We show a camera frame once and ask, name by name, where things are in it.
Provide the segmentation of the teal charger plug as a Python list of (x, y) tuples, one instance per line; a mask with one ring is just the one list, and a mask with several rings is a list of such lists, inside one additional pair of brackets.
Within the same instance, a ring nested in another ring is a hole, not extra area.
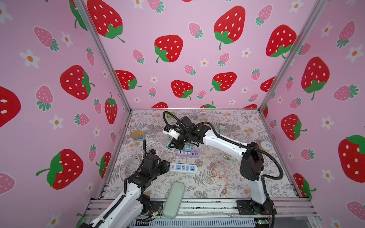
[(186, 153), (190, 153), (190, 152), (191, 152), (191, 150), (192, 150), (192, 148), (191, 148), (191, 146), (190, 146), (190, 145), (186, 145), (186, 146), (184, 147), (184, 150), (185, 150), (185, 152), (186, 152)]

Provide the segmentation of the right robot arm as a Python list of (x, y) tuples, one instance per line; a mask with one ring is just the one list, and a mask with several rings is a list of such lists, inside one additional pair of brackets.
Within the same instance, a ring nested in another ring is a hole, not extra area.
[[(257, 143), (243, 143), (225, 137), (217, 132), (210, 122), (194, 124), (188, 117), (177, 118), (174, 114), (164, 111), (165, 122), (163, 133), (172, 138), (169, 147), (182, 151), (187, 143), (199, 146), (201, 144), (217, 148), (240, 162), (240, 174), (249, 181), (251, 189), (250, 210), (257, 215), (276, 215), (276, 209), (271, 200), (265, 179), (281, 180), (284, 176), (279, 162), (269, 153), (261, 150)], [(277, 167), (278, 176), (263, 174), (264, 156), (267, 156)]]

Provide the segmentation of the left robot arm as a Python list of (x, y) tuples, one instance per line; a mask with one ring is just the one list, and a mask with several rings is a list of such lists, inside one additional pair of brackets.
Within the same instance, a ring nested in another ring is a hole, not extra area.
[(91, 223), (82, 223), (81, 228), (127, 228), (140, 214), (148, 213), (150, 197), (145, 190), (160, 175), (168, 173), (170, 162), (162, 160), (155, 150), (146, 150), (143, 140), (143, 157), (137, 170), (124, 180), (121, 194)]

